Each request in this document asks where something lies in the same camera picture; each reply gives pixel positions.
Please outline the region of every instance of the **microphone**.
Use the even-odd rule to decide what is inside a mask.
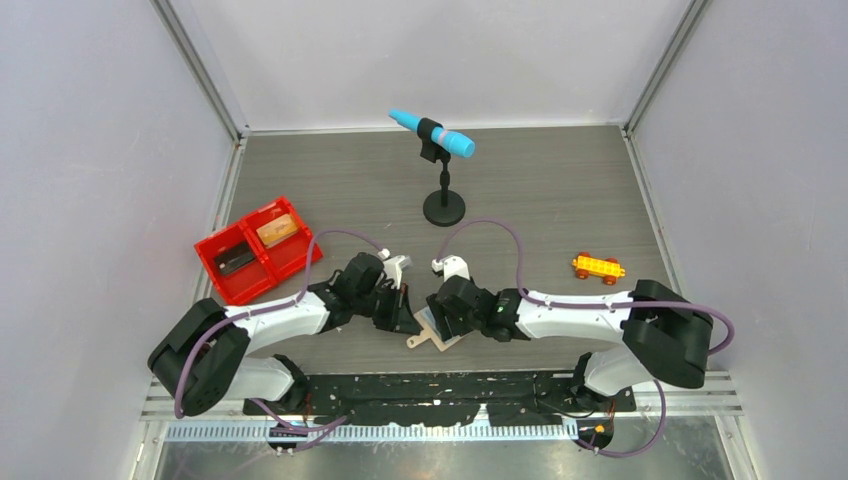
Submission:
[[[413,133],[418,133],[418,124],[421,118],[401,110],[389,110],[389,116],[392,117],[398,125]],[[433,128],[430,134],[430,140],[438,144],[448,152],[462,158],[469,158],[474,154],[474,141],[459,132],[445,130],[442,127]]]

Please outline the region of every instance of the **yellow toy car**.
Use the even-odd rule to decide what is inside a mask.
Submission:
[[[624,276],[624,268],[614,258],[600,260],[592,258],[588,252],[580,252],[571,261],[574,266],[574,274],[580,280],[589,278],[589,275],[601,277],[605,285],[615,285],[615,282]]]

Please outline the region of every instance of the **round black base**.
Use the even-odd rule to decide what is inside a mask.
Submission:
[[[458,193],[448,190],[448,206],[442,206],[442,192],[427,195],[424,200],[424,218],[437,227],[456,225],[465,216],[465,200]]]

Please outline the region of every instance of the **wood grain surface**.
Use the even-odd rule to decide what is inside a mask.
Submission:
[[[604,294],[638,278],[667,283],[629,157],[615,127],[489,129],[466,132],[477,144],[471,159],[450,163],[451,189],[467,205],[466,219],[496,217],[523,239],[524,283],[556,294]],[[364,232],[394,254],[410,255],[404,274],[413,311],[438,290],[430,261],[451,229],[427,223],[424,198],[439,187],[440,164],[418,157],[408,132],[254,136],[248,141],[230,220],[286,196],[313,231],[343,227]],[[364,242],[345,235],[319,241],[325,258],[312,282],[344,268]],[[616,257],[627,276],[615,287],[574,277],[579,251]],[[468,261],[478,285],[496,292],[515,286],[516,247],[492,225],[474,225],[449,253]],[[298,274],[255,302],[295,293]],[[355,317],[340,332],[297,337],[259,350],[288,355],[307,373],[366,373],[572,368],[577,358],[608,345],[573,338],[498,343],[474,332],[444,353],[425,343],[376,330]]]

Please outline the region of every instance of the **ruler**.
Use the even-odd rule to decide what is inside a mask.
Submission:
[[[301,437],[272,437],[273,420],[180,421],[168,426],[166,442],[284,442],[315,439],[320,433]],[[367,427],[342,425],[322,442],[479,442],[508,440],[576,440],[577,422],[564,418],[561,425],[492,427],[488,419],[475,419],[468,425],[425,427],[385,425]]]

